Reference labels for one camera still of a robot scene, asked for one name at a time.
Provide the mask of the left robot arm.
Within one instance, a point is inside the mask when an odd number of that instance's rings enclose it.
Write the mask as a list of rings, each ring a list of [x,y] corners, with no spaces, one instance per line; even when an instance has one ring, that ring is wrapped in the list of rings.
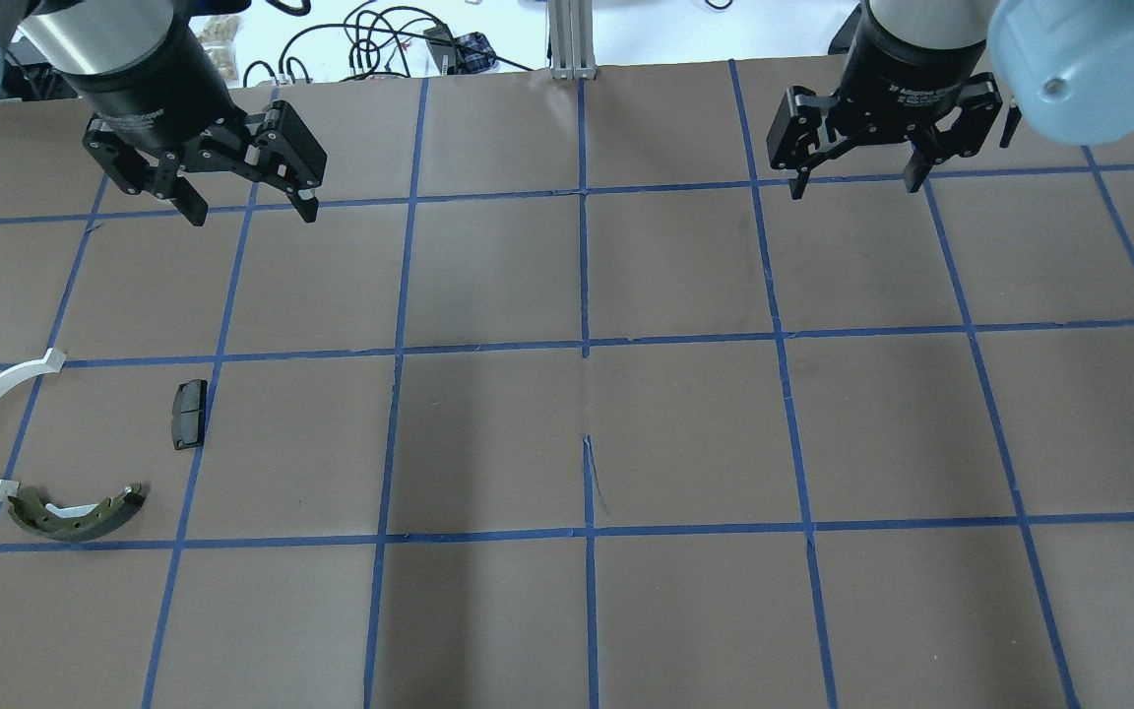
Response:
[[[201,226],[208,202],[189,174],[235,174],[280,189],[315,222],[328,157],[284,100],[251,115],[234,103],[191,20],[246,1],[0,1],[0,84],[17,32],[94,115],[90,157],[122,193],[149,193]]]

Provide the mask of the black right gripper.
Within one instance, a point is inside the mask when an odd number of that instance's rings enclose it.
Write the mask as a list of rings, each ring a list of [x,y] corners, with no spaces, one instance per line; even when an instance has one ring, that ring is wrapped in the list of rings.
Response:
[[[976,67],[985,35],[955,37],[940,47],[903,37],[882,20],[858,20],[843,79],[830,95],[788,87],[768,130],[768,162],[793,174],[792,199],[804,197],[824,149],[909,143],[904,174],[916,193],[937,164],[976,157],[1002,111],[989,71]]]

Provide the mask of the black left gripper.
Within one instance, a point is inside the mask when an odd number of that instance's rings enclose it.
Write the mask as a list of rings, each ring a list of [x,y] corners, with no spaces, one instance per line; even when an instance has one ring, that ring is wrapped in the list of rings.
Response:
[[[296,108],[272,100],[251,123],[185,20],[153,23],[136,36],[151,44],[134,58],[66,71],[69,86],[94,108],[83,147],[109,180],[127,196],[169,202],[202,227],[208,201],[185,176],[237,174],[280,189],[301,219],[314,223],[328,154]]]

